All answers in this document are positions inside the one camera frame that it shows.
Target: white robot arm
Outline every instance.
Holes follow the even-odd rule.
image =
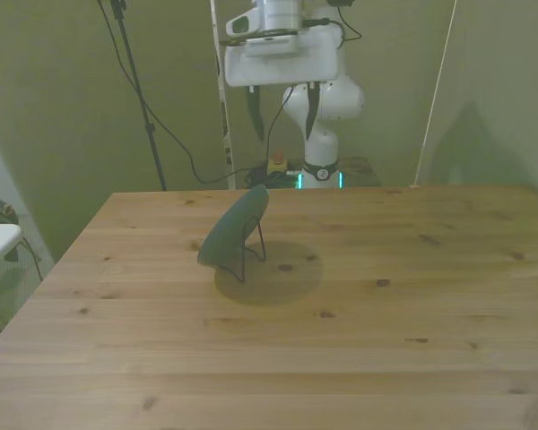
[[[306,19],[300,0],[257,0],[226,29],[233,38],[225,56],[230,86],[250,87],[253,94],[262,85],[293,85],[283,101],[289,98],[285,111],[305,139],[303,184],[309,188],[339,186],[339,142],[322,121],[356,117],[365,105],[346,71],[337,11],[354,0],[326,1]]]

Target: white wire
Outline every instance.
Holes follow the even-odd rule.
[[[442,78],[442,71],[444,70],[445,62],[447,59],[448,42],[450,41],[450,35],[452,34],[453,24],[455,23],[457,5],[458,5],[458,0],[455,0],[455,5],[453,6],[452,15],[450,17],[450,24],[448,25],[447,42],[445,43],[445,49],[444,49],[444,52],[442,53],[442,61],[440,62],[440,70],[438,71],[437,86],[434,90],[434,95],[432,97],[432,106],[430,107],[429,122],[427,123],[427,129],[424,134],[424,142],[422,143],[421,158],[419,159],[419,166],[416,169],[416,177],[414,178],[415,185],[418,185],[419,180],[421,179],[421,168],[422,168],[422,162],[424,159],[424,152],[426,150],[427,142],[429,141],[429,133],[430,133],[430,126],[432,124],[432,116],[434,114],[434,108],[437,104],[438,88],[440,87],[440,78]]]

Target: curved green object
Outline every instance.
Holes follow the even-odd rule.
[[[197,255],[197,262],[205,266],[226,262],[257,229],[268,204],[269,192],[264,185],[249,190],[215,224]]]

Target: wood grain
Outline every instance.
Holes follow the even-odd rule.
[[[196,264],[240,194],[113,195],[0,336],[0,430],[538,430],[537,193],[274,191],[245,285]]]

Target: wire stand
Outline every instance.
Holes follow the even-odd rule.
[[[245,245],[245,242],[247,241],[247,226],[249,225],[249,223],[252,220],[254,220],[255,223],[257,224],[257,230],[259,231],[259,238],[261,239],[261,248],[263,249],[263,257],[261,255],[259,255],[259,253],[257,251],[254,251],[253,249],[248,248]],[[239,276],[233,269],[230,269],[229,267],[222,266],[220,264],[218,264],[217,267],[219,267],[220,269],[223,269],[225,271],[228,271],[229,273],[231,273],[235,277],[236,280],[238,280],[241,283],[244,283],[245,282],[245,256],[246,256],[247,252],[255,254],[255,256],[257,257],[257,259],[260,262],[267,261],[267,252],[265,250],[265,241],[263,239],[263,231],[261,230],[261,219],[259,219],[258,217],[250,218],[249,221],[246,222],[245,225],[243,226],[243,229],[241,231],[241,239],[242,239],[241,246],[240,246],[240,248],[241,248],[241,276]]]
[[[137,77],[137,69],[135,68],[134,55],[132,54],[132,49],[129,46],[126,26],[124,25],[124,10],[126,9],[126,0],[111,0],[111,8],[119,25],[119,30],[122,33],[124,46],[126,47],[127,59],[129,60],[129,65],[132,69],[132,77],[134,78],[135,92],[137,92],[137,97],[140,100],[140,106],[142,107],[143,120],[145,121],[145,131],[147,132],[147,136],[150,140],[150,146],[152,147],[153,160],[155,162],[155,167],[158,171],[158,177],[160,178],[161,190],[167,191],[168,186],[165,182],[165,176],[163,175],[163,169],[161,168],[160,154],[158,153],[158,147],[155,142],[155,137],[153,135],[155,133],[155,125],[150,122],[150,118],[147,112],[148,109],[145,103],[145,99],[143,98],[142,85],[139,78]]]

